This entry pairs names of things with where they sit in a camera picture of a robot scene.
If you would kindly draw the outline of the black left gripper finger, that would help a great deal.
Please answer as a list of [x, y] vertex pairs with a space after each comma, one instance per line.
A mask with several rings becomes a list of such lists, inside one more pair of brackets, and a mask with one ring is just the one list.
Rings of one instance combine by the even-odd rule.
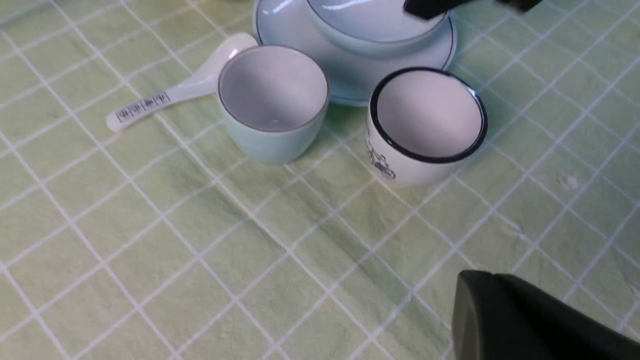
[[457, 360], [637, 360], [637, 341], [528, 281], [464, 269], [451, 321]]

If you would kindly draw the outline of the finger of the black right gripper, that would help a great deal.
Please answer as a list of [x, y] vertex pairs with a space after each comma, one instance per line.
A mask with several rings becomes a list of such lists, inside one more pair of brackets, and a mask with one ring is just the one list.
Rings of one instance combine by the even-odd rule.
[[470, 0], [405, 0], [403, 11], [414, 18], [428, 21], [467, 3]]
[[542, 0], [498, 0], [497, 2], [519, 13], [526, 13], [539, 5]]

